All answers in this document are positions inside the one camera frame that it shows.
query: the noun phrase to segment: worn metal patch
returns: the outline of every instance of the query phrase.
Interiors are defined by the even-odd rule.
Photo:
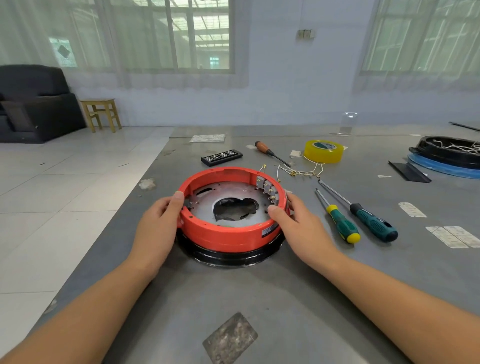
[[[247,319],[237,312],[203,341],[214,364],[232,364],[257,339]]]

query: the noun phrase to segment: teal screwdriver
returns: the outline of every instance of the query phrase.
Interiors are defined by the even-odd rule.
[[[353,225],[351,221],[347,220],[347,218],[342,215],[336,205],[329,204],[324,195],[322,195],[322,193],[318,190],[318,188],[315,188],[315,192],[317,192],[323,202],[325,202],[325,209],[332,217],[336,226],[336,230],[338,231],[342,239],[350,244],[358,243],[358,241],[360,240],[360,234],[356,226]]]
[[[388,243],[398,238],[398,231],[388,222],[382,218],[376,217],[370,211],[365,210],[362,205],[351,203],[325,182],[318,180],[318,183],[335,193],[338,197],[349,204],[351,213],[358,217],[360,221],[382,242]]]

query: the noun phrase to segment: hand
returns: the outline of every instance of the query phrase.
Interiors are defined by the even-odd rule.
[[[288,193],[287,197],[290,209],[295,211],[294,220],[275,205],[268,207],[268,214],[278,222],[295,254],[313,269],[322,269],[342,253],[333,245],[320,218],[312,214],[294,194]]]
[[[153,279],[172,249],[177,232],[177,219],[184,196],[176,191],[172,197],[156,201],[140,219],[127,261],[145,270]]]

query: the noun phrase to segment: gray table surface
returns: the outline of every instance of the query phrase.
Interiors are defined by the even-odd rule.
[[[285,189],[318,214],[338,249],[413,287],[480,314],[480,249],[450,249],[426,226],[461,226],[480,236],[480,181],[423,169],[431,183],[407,182],[387,161],[403,162],[419,136],[436,134],[478,140],[475,131],[455,126],[360,126],[352,136],[337,136],[338,125],[292,127],[178,128],[144,178],[157,188],[136,186],[58,293],[57,306],[35,328],[114,269],[130,251],[142,213],[158,198],[171,195],[191,175],[206,169],[201,156],[231,148],[244,157],[224,166],[276,174],[276,160],[246,148],[258,136],[283,158],[322,138],[348,146],[340,163],[325,165],[323,179],[352,202],[361,202],[399,231],[381,243],[362,225],[362,240],[344,243],[315,197],[316,179],[280,175]],[[193,134],[226,133],[224,143],[189,143]],[[293,159],[308,170],[309,162]],[[379,178],[378,175],[391,176]],[[331,203],[347,209],[329,196]],[[427,218],[409,217],[398,207],[411,202]],[[211,363],[202,342],[236,312],[258,339],[235,363],[408,363],[408,359],[345,296],[305,266],[288,244],[252,267],[218,269],[186,257],[174,246],[157,278],[132,309],[105,363]]]

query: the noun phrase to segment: fingernail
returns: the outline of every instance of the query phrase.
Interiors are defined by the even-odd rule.
[[[182,192],[182,191],[176,191],[176,192],[173,194],[173,198],[184,198],[183,192]]]

